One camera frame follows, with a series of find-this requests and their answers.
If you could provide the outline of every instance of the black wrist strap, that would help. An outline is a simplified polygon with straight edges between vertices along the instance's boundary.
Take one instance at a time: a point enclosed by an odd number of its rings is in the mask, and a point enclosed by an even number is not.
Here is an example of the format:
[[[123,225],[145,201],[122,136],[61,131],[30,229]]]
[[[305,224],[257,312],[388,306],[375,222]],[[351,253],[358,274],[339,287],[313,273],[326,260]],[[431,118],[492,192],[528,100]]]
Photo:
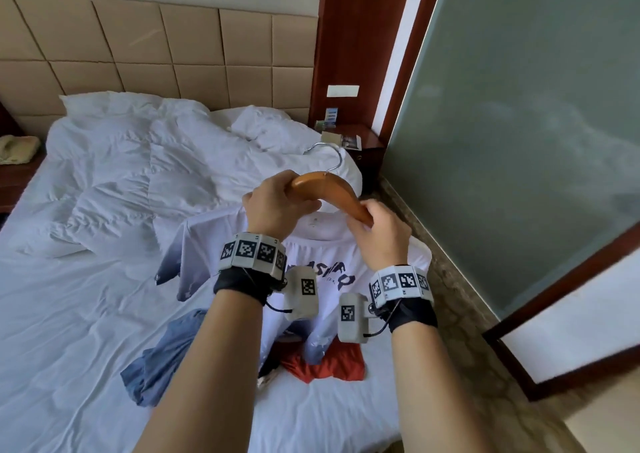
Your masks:
[[[277,284],[278,281],[267,273],[241,267],[230,267],[218,274],[218,280],[213,286],[213,293],[216,294],[220,290],[238,291],[256,298],[264,306],[267,303],[267,297],[271,294],[272,286]]]
[[[396,311],[389,318],[391,333],[400,325],[410,322],[424,323],[431,327],[438,327],[438,319],[433,311],[431,301],[422,298],[404,298],[400,300]]]

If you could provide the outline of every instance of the wooden nightstand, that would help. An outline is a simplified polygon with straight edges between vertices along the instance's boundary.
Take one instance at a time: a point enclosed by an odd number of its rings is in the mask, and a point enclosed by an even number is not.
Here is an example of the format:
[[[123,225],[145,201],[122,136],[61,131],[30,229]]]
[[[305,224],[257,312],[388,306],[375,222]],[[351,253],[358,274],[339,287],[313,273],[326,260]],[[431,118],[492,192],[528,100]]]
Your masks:
[[[359,136],[362,139],[362,151],[348,149],[347,152],[356,162],[358,169],[362,173],[362,193],[371,193],[376,188],[378,173],[382,166],[382,158],[385,156],[385,145],[383,145],[376,134],[364,124],[337,124],[332,129],[327,129],[332,133],[344,136]]]
[[[45,152],[40,149],[29,163],[0,165],[0,214],[11,213],[44,157]]]

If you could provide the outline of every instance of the wooden hanger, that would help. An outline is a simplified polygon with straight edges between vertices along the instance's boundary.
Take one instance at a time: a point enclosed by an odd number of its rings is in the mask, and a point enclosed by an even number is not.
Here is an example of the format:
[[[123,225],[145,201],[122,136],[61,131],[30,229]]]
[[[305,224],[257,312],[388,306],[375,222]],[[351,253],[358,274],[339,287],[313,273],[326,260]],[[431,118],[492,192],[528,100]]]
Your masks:
[[[305,173],[291,182],[287,192],[292,192],[303,200],[324,200],[373,227],[373,217],[367,208],[360,204],[351,185],[338,175],[324,171]]]

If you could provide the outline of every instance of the frosted glass panel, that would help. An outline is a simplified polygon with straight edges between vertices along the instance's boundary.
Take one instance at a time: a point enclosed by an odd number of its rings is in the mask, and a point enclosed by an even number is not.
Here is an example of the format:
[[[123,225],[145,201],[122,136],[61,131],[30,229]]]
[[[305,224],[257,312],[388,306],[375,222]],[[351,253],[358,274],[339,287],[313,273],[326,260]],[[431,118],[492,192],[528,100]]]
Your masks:
[[[640,220],[640,0],[438,0],[383,175],[519,308]]]

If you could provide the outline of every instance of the padded headboard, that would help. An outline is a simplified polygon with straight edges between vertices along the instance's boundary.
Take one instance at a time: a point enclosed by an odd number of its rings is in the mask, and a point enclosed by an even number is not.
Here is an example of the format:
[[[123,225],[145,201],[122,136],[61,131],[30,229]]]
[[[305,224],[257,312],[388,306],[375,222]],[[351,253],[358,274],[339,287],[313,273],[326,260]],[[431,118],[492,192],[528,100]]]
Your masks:
[[[125,0],[0,0],[0,101],[27,134],[59,95],[183,97],[267,106],[307,123],[317,18]]]

